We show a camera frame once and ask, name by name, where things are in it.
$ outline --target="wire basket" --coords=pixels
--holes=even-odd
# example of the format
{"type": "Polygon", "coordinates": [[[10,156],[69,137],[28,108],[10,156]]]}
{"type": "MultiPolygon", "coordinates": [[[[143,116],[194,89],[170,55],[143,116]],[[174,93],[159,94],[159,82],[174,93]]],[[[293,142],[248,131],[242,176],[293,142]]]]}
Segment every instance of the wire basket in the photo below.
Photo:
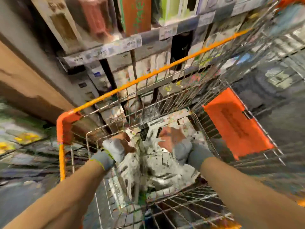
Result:
{"type": "MultiPolygon", "coordinates": [[[[280,89],[279,93],[287,94],[287,90],[291,91],[295,87],[299,91],[299,85],[304,85],[305,69],[301,63],[303,56],[296,56],[305,45],[299,37],[302,30],[296,27],[280,35],[268,35],[277,4],[275,2],[270,5],[251,29],[213,43],[191,56],[63,113],[57,120],[61,181],[101,148],[102,141],[106,138],[130,128],[140,132],[145,140],[150,122],[187,109],[190,113],[189,121],[204,135],[215,156],[304,205],[305,166],[304,154],[300,152],[304,143],[300,138],[305,130],[298,129],[299,138],[295,136],[293,139],[275,140],[272,135],[277,138],[278,135],[274,132],[278,128],[274,126],[280,121],[275,109],[284,107],[287,111],[285,117],[291,119],[301,116],[299,113],[302,107],[298,103],[302,102],[302,98],[300,95],[287,97],[284,94],[283,98],[282,94],[278,94],[268,103],[256,106],[251,101],[248,103],[238,88],[242,85],[240,80],[250,77],[253,71],[260,70],[264,62],[282,68],[267,77],[271,85],[280,89]],[[181,65],[182,69],[176,71],[177,65],[181,65]],[[286,70],[291,73],[283,75],[286,70]],[[159,74],[162,74],[162,79],[158,79],[159,74]],[[146,85],[139,88],[140,82],[146,85]],[[287,104],[294,103],[299,108],[296,112],[288,111],[290,107],[287,104]],[[90,114],[84,113],[84,109],[94,105],[97,110],[90,114]],[[77,124],[93,114],[101,114],[107,122],[98,128],[88,127],[86,132],[82,132],[77,124]],[[271,119],[277,123],[269,127],[271,119]],[[236,139],[241,141],[242,149],[232,144],[236,139]],[[69,145],[73,141],[84,144],[88,154],[75,154],[70,150],[69,145]],[[216,141],[220,141],[223,148],[216,146],[216,141]]],[[[89,213],[85,216],[85,228],[240,228],[217,193],[203,178],[199,177],[195,184],[183,190],[164,189],[153,198],[146,197],[143,204],[128,202],[121,209],[117,209],[118,197],[114,196],[121,191],[114,186],[115,178],[116,169],[113,169],[98,188],[89,213]]]]}

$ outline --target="light blue object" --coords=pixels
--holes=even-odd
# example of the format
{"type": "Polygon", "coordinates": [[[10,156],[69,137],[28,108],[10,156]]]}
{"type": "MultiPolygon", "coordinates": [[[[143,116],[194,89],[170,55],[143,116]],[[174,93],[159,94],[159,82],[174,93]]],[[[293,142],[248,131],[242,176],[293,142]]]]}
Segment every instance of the light blue object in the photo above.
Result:
{"type": "Polygon", "coordinates": [[[305,20],[305,6],[294,4],[287,6],[275,19],[276,24],[269,30],[269,35],[277,35],[284,30],[297,26],[305,20]]]}

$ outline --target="forearm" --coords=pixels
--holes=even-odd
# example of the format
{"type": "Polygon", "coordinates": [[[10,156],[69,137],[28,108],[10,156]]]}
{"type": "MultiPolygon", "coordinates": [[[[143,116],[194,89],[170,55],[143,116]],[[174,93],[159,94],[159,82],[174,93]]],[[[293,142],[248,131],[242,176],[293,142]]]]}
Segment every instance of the forearm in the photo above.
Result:
{"type": "Polygon", "coordinates": [[[215,157],[201,174],[245,228],[305,228],[305,209],[215,157]]]}
{"type": "Polygon", "coordinates": [[[105,173],[97,161],[86,162],[7,224],[5,229],[78,228],[105,173]]]}

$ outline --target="person's right hand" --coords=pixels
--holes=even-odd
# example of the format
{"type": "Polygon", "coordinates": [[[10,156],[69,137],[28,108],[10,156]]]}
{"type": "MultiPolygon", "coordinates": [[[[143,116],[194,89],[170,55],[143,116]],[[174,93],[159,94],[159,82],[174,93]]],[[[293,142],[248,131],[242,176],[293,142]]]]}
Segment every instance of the person's right hand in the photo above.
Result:
{"type": "Polygon", "coordinates": [[[181,129],[164,127],[159,138],[162,141],[158,142],[158,145],[173,153],[173,157],[177,159],[179,164],[184,165],[192,149],[192,143],[185,138],[181,129]]]}

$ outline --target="brown object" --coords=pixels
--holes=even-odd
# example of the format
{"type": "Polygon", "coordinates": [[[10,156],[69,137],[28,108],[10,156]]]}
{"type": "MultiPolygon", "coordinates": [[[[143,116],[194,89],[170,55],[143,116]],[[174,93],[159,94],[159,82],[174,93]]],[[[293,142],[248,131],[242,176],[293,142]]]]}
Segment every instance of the brown object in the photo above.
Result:
{"type": "Polygon", "coordinates": [[[151,0],[118,0],[127,36],[150,30],[151,0]]]}

